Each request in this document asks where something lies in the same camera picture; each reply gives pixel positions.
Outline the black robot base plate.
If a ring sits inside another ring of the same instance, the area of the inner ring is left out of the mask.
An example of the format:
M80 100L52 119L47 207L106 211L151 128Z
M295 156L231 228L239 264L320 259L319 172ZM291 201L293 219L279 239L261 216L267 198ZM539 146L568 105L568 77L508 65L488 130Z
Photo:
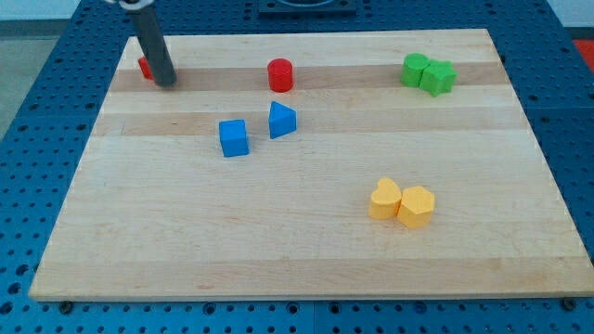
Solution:
M258 14L353 14L357 0L257 0Z

